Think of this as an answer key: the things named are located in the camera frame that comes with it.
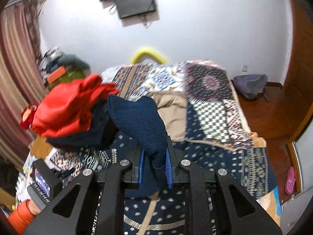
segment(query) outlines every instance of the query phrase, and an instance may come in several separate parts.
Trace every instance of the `curtain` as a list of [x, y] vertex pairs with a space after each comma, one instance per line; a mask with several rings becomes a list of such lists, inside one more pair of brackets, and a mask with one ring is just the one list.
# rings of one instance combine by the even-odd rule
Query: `curtain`
[[0, 154], [21, 168], [32, 141], [19, 123], [31, 102], [39, 104], [45, 89], [41, 61], [37, 0], [23, 0], [0, 15]]

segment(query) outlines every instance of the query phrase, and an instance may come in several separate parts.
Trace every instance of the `plush toy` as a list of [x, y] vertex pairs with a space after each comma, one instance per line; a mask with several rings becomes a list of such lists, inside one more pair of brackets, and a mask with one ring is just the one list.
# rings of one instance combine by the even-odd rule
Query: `plush toy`
[[22, 120], [20, 123], [20, 126], [23, 129], [28, 129], [32, 125], [37, 108], [38, 105], [32, 103], [23, 110], [23, 112], [21, 113]]

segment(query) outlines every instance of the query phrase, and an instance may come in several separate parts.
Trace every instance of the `triangular cutout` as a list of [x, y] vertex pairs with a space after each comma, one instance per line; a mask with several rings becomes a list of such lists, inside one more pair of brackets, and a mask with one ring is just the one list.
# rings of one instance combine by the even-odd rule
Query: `triangular cutout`
[[69, 218], [72, 214], [80, 185], [76, 185], [59, 203], [53, 208], [52, 212], [62, 217]]
[[255, 212], [255, 207], [249, 201], [247, 201], [247, 199], [234, 185], [231, 184], [229, 186], [229, 190], [235, 204], [237, 215], [239, 217], [245, 217], [246, 215], [250, 215]]

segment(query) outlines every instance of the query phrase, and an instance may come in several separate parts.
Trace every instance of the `metal bolt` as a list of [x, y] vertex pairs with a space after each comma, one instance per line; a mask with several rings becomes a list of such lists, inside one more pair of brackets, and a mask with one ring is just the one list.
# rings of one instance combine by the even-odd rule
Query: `metal bolt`
[[126, 159], [120, 161], [120, 165], [122, 166], [127, 166], [128, 164], [129, 164], [129, 161]]
[[225, 170], [225, 169], [219, 169], [217, 172], [218, 172], [221, 176], [225, 176], [225, 175], [227, 174], [227, 170]]
[[190, 161], [184, 159], [184, 160], [181, 161], [181, 164], [182, 164], [182, 166], [189, 166], [190, 165]]
[[83, 175], [84, 176], [89, 176], [92, 174], [92, 169], [84, 169], [83, 170]]

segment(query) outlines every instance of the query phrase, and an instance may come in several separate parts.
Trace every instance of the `bed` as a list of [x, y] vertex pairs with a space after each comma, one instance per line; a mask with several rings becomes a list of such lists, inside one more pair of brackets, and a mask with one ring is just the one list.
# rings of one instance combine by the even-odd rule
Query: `bed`
[[[277, 182], [268, 161], [266, 145], [256, 147], [225, 69], [211, 61], [168, 65], [142, 63], [112, 67], [101, 76], [103, 82], [117, 84], [121, 90], [120, 97], [132, 101], [154, 91], [185, 94], [188, 100], [186, 135], [184, 140], [173, 142], [173, 146], [181, 149], [186, 159], [196, 162], [202, 168], [211, 171], [227, 169], [280, 224]], [[119, 132], [111, 149], [93, 151], [82, 148], [76, 153], [68, 153], [54, 148], [47, 156], [46, 163], [51, 168], [60, 170], [76, 168], [71, 176], [63, 180], [66, 186], [81, 170], [91, 168], [97, 172], [107, 169], [124, 159], [125, 154], [136, 145], [134, 139]], [[24, 166], [26, 175], [31, 170], [33, 160], [34, 157], [29, 155]], [[20, 174], [16, 197], [18, 202], [27, 198], [25, 190], [29, 183], [29, 178]], [[175, 190], [163, 190], [149, 197], [126, 195], [124, 234], [183, 234], [184, 197], [183, 191]], [[155, 202], [152, 212], [151, 202]]]

